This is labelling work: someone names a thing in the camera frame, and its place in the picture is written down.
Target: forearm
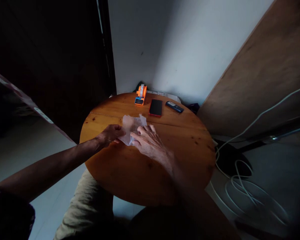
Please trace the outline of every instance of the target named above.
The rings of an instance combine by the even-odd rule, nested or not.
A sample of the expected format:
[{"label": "forearm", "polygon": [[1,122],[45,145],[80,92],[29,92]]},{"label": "forearm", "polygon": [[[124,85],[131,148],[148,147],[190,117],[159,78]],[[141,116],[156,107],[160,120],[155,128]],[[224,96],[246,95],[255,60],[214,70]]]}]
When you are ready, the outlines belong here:
[{"label": "forearm", "polygon": [[202,185],[191,181],[176,158],[171,163],[170,175],[179,192],[182,204],[190,217],[208,239],[240,239],[235,228],[218,208]]},{"label": "forearm", "polygon": [[0,182],[0,189],[31,202],[102,148],[94,138],[43,158]]}]

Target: tape roll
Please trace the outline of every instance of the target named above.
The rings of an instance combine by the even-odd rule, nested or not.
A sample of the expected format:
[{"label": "tape roll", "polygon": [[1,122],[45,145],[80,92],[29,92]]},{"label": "tape roll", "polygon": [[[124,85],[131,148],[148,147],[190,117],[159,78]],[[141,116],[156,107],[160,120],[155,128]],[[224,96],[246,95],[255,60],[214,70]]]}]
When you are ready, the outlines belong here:
[{"label": "tape roll", "polygon": [[143,98],[143,87],[144,87],[144,84],[141,84],[141,88],[140,88],[140,98]]}]

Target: person's arm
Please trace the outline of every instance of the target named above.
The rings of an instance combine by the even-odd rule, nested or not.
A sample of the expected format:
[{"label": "person's arm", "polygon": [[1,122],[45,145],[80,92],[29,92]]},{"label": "person's arm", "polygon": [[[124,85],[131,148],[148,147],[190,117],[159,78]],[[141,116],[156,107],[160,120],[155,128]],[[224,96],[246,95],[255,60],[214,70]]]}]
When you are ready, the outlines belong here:
[{"label": "person's arm", "polygon": [[144,155],[159,162],[170,174],[182,199],[183,206],[208,239],[240,239],[212,198],[182,171],[174,153],[167,149],[153,125],[139,127],[140,135],[131,133],[136,139],[134,146]]},{"label": "person's arm", "polygon": [[31,202],[61,178],[125,132],[120,125],[109,125],[95,138],[43,158],[0,182],[0,189]]}]

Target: white wall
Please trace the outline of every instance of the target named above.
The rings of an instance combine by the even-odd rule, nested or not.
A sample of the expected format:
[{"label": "white wall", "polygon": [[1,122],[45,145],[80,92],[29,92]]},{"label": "white wall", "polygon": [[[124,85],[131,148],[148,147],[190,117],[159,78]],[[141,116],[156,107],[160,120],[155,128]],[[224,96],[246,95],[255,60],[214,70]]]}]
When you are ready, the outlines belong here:
[{"label": "white wall", "polygon": [[109,0],[118,94],[202,104],[273,0]]}]

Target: orange tape dispenser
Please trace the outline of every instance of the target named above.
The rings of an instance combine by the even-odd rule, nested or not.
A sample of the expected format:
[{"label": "orange tape dispenser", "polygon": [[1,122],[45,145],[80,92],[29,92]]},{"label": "orange tape dispenser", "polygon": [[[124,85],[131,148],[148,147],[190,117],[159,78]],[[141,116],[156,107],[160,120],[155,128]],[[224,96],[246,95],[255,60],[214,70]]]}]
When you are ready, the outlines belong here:
[{"label": "orange tape dispenser", "polygon": [[136,97],[134,104],[143,105],[144,99],[146,98],[146,93],[147,93],[147,86],[141,84],[141,86],[139,86],[139,90],[137,91],[138,96]]}]

